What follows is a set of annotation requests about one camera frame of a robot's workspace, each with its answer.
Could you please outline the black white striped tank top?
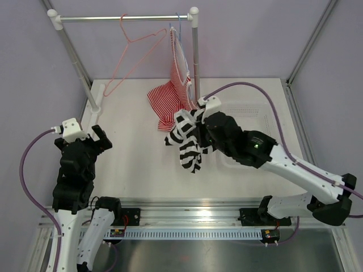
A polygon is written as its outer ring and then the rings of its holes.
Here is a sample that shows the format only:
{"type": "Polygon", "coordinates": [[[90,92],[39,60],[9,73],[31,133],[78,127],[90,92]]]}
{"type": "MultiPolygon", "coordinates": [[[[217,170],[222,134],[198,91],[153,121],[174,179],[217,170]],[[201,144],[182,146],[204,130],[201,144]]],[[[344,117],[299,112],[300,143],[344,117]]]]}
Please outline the black white striped tank top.
{"type": "Polygon", "coordinates": [[[174,127],[164,139],[166,146],[179,146],[180,164],[190,173],[196,173],[201,169],[202,155],[211,154],[216,150],[210,144],[203,147],[201,140],[197,139],[198,125],[201,125],[203,114],[203,109],[179,110],[174,114],[174,127]]]}

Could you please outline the pink wire hanger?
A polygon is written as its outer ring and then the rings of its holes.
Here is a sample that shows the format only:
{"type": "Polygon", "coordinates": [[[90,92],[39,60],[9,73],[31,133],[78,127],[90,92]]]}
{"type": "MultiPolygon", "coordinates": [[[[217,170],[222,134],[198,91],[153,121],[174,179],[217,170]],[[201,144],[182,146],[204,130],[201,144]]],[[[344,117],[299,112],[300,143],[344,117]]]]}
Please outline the pink wire hanger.
{"type": "Polygon", "coordinates": [[[148,32],[143,36],[129,35],[124,26],[124,18],[126,16],[127,14],[122,14],[119,20],[120,29],[126,39],[126,46],[113,70],[110,80],[105,85],[104,97],[109,97],[120,84],[130,77],[167,36],[166,28],[148,32]]]}

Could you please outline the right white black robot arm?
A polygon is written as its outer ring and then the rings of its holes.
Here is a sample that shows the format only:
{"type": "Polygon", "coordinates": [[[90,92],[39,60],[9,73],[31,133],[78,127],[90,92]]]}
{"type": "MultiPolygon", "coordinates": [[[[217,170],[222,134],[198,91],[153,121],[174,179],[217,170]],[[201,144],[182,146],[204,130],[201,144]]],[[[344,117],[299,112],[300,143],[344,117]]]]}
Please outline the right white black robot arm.
{"type": "Polygon", "coordinates": [[[263,197],[256,212],[261,223],[312,215],[322,223],[340,226],[350,216],[354,175],[329,173],[288,154],[274,138],[260,131],[242,130],[222,112],[197,122],[196,135],[203,147],[212,147],[241,165],[274,173],[306,191],[289,197],[263,197]]]}

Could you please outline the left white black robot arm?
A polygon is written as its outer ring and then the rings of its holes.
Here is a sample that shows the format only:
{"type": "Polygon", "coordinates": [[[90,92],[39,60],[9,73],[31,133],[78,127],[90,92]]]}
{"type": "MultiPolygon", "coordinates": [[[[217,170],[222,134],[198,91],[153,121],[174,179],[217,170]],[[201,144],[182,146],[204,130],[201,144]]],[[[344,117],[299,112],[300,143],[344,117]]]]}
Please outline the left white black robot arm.
{"type": "Polygon", "coordinates": [[[99,125],[92,127],[93,140],[74,118],[64,121],[54,144],[61,151],[57,184],[53,190],[54,236],[47,271],[92,271],[99,247],[110,226],[123,218],[120,200],[101,197],[91,223],[81,236],[82,222],[94,189],[97,157],[112,148],[99,125]]]}

